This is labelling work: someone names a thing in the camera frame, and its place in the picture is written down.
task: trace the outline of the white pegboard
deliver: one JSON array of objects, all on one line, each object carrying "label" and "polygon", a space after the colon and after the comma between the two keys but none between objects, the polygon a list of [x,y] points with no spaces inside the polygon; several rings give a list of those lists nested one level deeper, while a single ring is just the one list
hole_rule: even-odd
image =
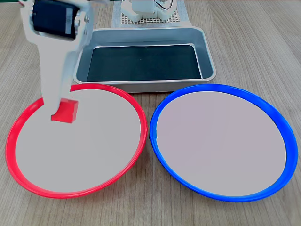
[{"label": "white pegboard", "polygon": [[166,21],[162,21],[159,18],[152,18],[152,19],[141,19],[138,22],[134,23],[123,13],[121,13],[121,16],[120,16],[120,24],[151,24],[151,23],[170,23],[170,22],[180,22],[178,10],[176,10],[171,15],[171,17]]}]

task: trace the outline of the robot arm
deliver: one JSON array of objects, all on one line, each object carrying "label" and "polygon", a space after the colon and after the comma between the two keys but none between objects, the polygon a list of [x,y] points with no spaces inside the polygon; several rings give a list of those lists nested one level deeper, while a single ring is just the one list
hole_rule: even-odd
[{"label": "robot arm", "polygon": [[70,91],[78,59],[92,38],[93,9],[87,0],[20,2],[25,36],[39,50],[44,106],[53,115]]},{"label": "robot arm", "polygon": [[175,11],[176,0],[124,0],[121,11],[133,22],[159,18],[166,21]]}]

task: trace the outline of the red plate rim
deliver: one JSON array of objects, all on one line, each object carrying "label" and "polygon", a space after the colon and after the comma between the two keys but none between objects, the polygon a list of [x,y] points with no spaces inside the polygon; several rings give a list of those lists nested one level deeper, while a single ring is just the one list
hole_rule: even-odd
[{"label": "red plate rim", "polygon": [[141,125],[141,133],[140,133],[140,140],[138,144],[138,148],[131,159],[131,161],[126,165],[126,167],[119,172],[117,175],[112,177],[110,180],[104,182],[101,185],[92,187],[87,190],[79,191],[79,192],[72,192],[72,193],[59,193],[59,192],[51,192],[45,189],[42,189],[33,183],[31,183],[29,180],[25,178],[25,176],[21,173],[17,162],[16,162],[16,143],[19,136],[19,133],[23,127],[23,125],[26,123],[26,121],[30,118],[30,116],[33,115],[33,113],[38,110],[41,106],[44,105],[43,98],[36,100],[34,103],[32,103],[15,121],[13,127],[11,128],[7,142],[5,147],[5,158],[6,163],[8,166],[8,169],[13,176],[13,178],[26,190],[44,196],[48,198],[57,198],[57,199],[65,199],[65,198],[74,198],[74,197],[80,197],[83,195],[91,194],[93,192],[99,191],[115,181],[117,181],[120,177],[122,177],[138,160],[140,154],[142,153],[142,150],[144,149],[145,142],[146,142],[146,136],[147,136],[147,122],[146,117],[144,114],[143,109],[139,105],[139,103],[128,93],[126,93],[123,90],[120,90],[119,88],[109,86],[109,85],[103,85],[103,84],[96,84],[96,83],[85,83],[85,84],[76,84],[72,85],[71,92],[77,91],[77,90],[83,90],[83,89],[99,89],[99,90],[105,90],[114,94],[117,94],[121,97],[123,97],[125,100],[127,100],[137,111],[139,119],[140,119],[140,125]]}]

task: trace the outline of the black servo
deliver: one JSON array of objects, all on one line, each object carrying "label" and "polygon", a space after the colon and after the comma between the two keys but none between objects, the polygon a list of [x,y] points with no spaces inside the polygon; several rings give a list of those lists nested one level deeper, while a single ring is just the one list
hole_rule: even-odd
[{"label": "black servo", "polygon": [[35,0],[32,10],[34,30],[75,39],[75,17],[79,8],[56,0]]}]

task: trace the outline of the cable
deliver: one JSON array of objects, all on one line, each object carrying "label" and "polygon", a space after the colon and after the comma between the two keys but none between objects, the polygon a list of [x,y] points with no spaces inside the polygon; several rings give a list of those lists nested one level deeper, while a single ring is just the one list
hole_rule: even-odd
[{"label": "cable", "polygon": [[173,0],[170,2],[170,6],[168,8],[164,8],[160,3],[157,3],[163,10],[169,10],[171,6],[173,5]]}]

